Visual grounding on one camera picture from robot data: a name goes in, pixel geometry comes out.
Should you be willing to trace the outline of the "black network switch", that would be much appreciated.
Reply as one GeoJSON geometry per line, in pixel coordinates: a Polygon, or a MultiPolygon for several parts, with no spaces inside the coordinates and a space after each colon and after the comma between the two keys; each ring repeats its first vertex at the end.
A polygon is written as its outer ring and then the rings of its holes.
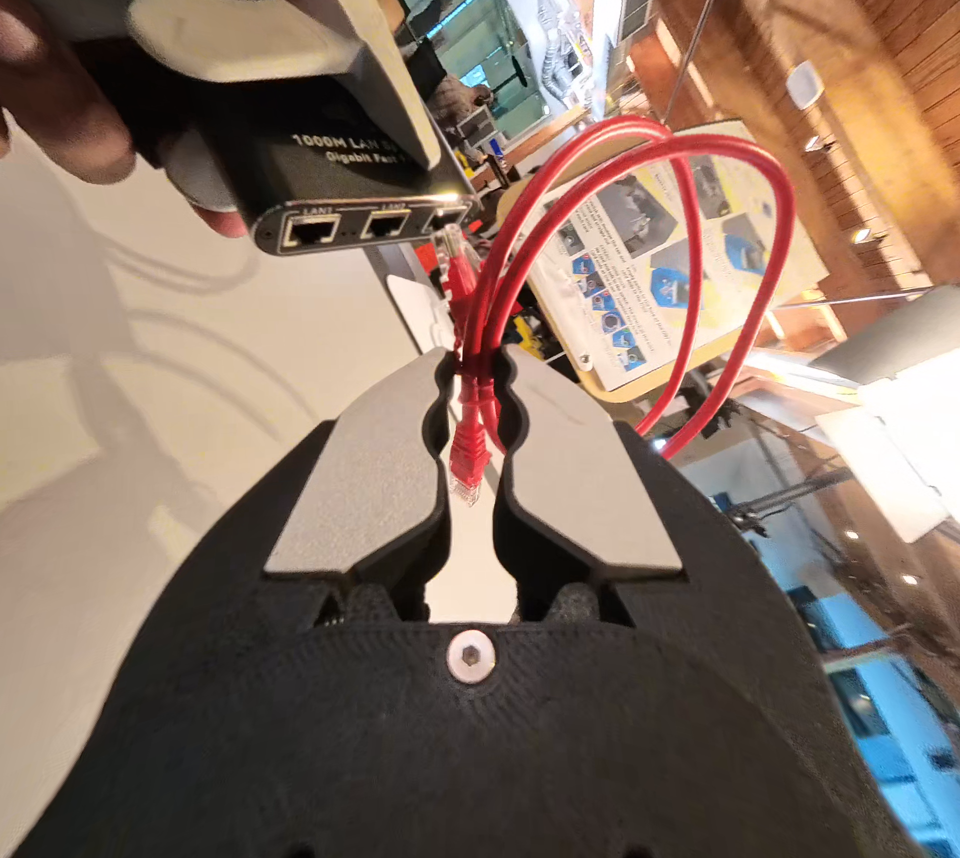
{"type": "Polygon", "coordinates": [[[258,249],[290,256],[429,238],[479,204],[438,133],[425,170],[330,77],[184,80],[183,129],[205,138],[258,249]]]}

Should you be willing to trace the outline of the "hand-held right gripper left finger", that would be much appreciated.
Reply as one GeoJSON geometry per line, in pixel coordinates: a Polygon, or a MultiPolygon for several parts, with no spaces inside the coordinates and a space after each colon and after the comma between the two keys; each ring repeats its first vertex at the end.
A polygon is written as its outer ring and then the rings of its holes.
{"type": "Polygon", "coordinates": [[[434,348],[334,422],[265,564],[270,576],[396,580],[422,540],[449,540],[447,475],[457,361],[434,348]]]}

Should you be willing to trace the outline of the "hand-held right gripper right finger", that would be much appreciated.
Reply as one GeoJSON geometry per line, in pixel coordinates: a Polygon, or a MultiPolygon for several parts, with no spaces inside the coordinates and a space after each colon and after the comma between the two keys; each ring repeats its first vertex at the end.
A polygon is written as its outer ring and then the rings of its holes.
{"type": "Polygon", "coordinates": [[[528,352],[498,355],[505,448],[494,548],[518,583],[612,583],[683,569],[617,427],[528,352]]]}

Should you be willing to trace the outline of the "white wall device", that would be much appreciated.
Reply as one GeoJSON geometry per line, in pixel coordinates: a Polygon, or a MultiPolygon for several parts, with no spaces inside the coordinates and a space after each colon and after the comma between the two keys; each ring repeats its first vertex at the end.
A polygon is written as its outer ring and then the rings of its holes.
{"type": "Polygon", "coordinates": [[[800,111],[813,108],[824,94],[824,83],[810,60],[795,65],[786,76],[786,92],[791,103],[800,111]]]}

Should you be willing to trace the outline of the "wooden instruction board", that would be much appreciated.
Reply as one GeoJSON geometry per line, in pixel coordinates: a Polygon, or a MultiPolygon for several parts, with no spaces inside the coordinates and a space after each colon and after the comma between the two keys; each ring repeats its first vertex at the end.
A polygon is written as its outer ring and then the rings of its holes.
{"type": "MultiPolygon", "coordinates": [[[[777,205],[748,163],[695,153],[703,254],[695,366],[730,351],[766,274],[777,205]]],[[[632,170],[565,219],[527,284],[582,385],[610,403],[666,383],[693,276],[689,236],[667,162],[632,170]]]]}

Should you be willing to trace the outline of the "white panel studio light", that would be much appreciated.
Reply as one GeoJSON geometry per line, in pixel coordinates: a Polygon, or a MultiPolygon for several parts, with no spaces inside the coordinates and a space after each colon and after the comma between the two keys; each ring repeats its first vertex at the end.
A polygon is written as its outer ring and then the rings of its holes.
{"type": "Polygon", "coordinates": [[[855,392],[817,421],[895,534],[958,542],[959,290],[932,288],[811,363],[855,392]]]}

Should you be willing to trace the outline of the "white base sign stand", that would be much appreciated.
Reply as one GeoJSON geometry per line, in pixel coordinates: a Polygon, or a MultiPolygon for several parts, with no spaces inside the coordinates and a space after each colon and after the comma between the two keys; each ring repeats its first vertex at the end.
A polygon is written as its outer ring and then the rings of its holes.
{"type": "Polygon", "coordinates": [[[385,284],[419,353],[426,354],[435,348],[450,351],[455,348],[454,326],[447,302],[431,285],[393,274],[385,277],[385,284]]]}

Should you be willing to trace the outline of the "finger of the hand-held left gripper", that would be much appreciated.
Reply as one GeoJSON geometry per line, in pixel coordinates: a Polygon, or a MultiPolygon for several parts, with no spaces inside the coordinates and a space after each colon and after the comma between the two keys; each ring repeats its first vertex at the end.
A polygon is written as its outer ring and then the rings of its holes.
{"type": "Polygon", "coordinates": [[[165,134],[159,141],[159,162],[167,179],[195,210],[212,214],[237,211],[234,193],[197,129],[165,134]]]}
{"type": "Polygon", "coordinates": [[[321,72],[345,87],[366,116],[425,170],[441,159],[430,115],[378,0],[299,0],[321,29],[321,72]]]}

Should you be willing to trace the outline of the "person's left hand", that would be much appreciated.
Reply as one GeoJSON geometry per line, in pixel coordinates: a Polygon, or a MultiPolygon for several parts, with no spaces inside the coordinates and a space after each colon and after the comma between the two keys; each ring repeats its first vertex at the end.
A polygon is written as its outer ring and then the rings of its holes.
{"type": "Polygon", "coordinates": [[[30,0],[1,0],[2,155],[8,113],[61,169],[91,184],[126,180],[137,163],[120,115],[30,0]]]}

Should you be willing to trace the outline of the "yellow and black device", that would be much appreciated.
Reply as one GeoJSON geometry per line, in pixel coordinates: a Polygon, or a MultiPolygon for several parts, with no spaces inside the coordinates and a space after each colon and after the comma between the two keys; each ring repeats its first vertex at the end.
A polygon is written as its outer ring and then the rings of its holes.
{"type": "Polygon", "coordinates": [[[537,360],[546,361],[551,341],[549,328],[526,310],[514,315],[511,324],[518,338],[517,344],[537,360]]]}

